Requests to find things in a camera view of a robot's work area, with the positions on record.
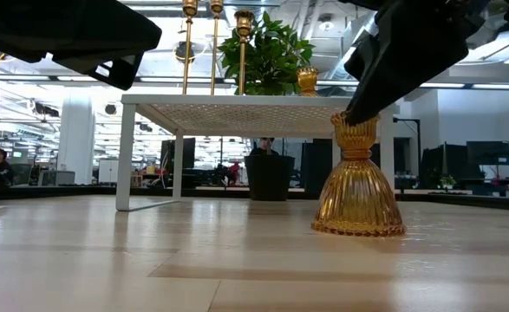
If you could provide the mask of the white round pillar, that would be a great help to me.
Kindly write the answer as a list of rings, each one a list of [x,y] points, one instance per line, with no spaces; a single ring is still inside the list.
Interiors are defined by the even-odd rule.
[[[93,177],[95,110],[89,95],[68,93],[62,102],[57,170],[75,173],[75,183],[88,185]]]

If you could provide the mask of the white perforated metal shelf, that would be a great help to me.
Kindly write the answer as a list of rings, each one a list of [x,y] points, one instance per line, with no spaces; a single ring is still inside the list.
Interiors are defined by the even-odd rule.
[[[344,110],[348,97],[261,95],[124,94],[121,97],[120,153],[115,209],[130,206],[135,115],[140,114],[175,136],[171,198],[135,207],[135,210],[170,205],[182,195],[184,138],[186,136],[238,136],[245,138],[331,139],[329,117]]]

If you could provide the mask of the tall brass candlestick holder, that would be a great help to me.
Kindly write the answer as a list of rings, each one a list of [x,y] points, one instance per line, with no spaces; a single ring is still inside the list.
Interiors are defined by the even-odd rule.
[[[219,37],[219,20],[224,8],[224,0],[210,0],[210,9],[213,16],[213,38],[212,38],[212,69],[210,95],[215,95],[217,75],[217,53]]]

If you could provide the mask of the dark desktop monitor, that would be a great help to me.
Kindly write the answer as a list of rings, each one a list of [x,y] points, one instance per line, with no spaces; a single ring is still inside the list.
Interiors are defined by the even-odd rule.
[[[509,142],[468,141],[467,161],[479,166],[509,166]]]

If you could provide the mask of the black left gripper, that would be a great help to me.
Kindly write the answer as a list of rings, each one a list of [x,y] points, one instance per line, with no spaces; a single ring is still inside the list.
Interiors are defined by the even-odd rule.
[[[111,61],[158,46],[161,29],[118,0],[0,0],[0,51],[26,62]]]

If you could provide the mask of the short brass candlestick holder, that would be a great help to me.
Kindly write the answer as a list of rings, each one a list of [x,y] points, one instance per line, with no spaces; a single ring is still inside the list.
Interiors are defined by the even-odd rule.
[[[245,93],[245,54],[246,44],[251,34],[253,13],[249,10],[240,10],[234,14],[236,18],[236,33],[239,37],[240,51],[239,51],[239,84],[238,93],[243,95]]]

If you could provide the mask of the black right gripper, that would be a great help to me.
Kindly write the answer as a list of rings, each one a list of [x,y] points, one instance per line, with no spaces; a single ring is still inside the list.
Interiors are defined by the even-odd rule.
[[[379,33],[365,36],[344,64],[358,80],[347,108],[354,126],[466,57],[467,31],[485,23],[481,13],[492,0],[338,1],[377,11]],[[397,4],[408,13],[386,14]]]

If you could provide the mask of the medium brass candlestick holder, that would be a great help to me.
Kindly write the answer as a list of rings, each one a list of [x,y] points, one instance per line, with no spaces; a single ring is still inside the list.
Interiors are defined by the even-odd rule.
[[[184,74],[183,74],[182,94],[187,94],[189,67],[190,67],[190,63],[191,63],[192,25],[193,25],[193,18],[198,13],[198,6],[199,6],[199,0],[182,0],[182,10],[186,17],[186,46],[185,46],[185,57],[184,57]]]

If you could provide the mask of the black aluminium table frame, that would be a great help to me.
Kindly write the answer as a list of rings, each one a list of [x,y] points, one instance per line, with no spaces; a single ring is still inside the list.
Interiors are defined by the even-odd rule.
[[[53,198],[85,195],[115,195],[116,188],[109,186],[12,186],[0,189],[0,200]],[[250,193],[242,190],[217,189],[185,189],[181,192],[182,198],[249,198]],[[477,195],[461,195],[444,192],[424,193],[397,193],[398,202],[422,202],[442,205],[474,206],[489,209],[509,211],[509,198],[488,197]]]

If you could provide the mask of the green plant in black pot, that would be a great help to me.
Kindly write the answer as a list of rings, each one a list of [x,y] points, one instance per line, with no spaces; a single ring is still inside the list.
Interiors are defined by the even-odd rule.
[[[239,37],[236,27],[230,38],[218,46],[223,54],[225,77],[239,84]],[[246,44],[246,95],[285,96],[299,93],[297,71],[309,67],[313,46],[301,40],[297,32],[280,20],[264,13],[253,17]],[[245,167],[252,200],[285,201],[290,187],[294,159],[283,155],[245,157]]]

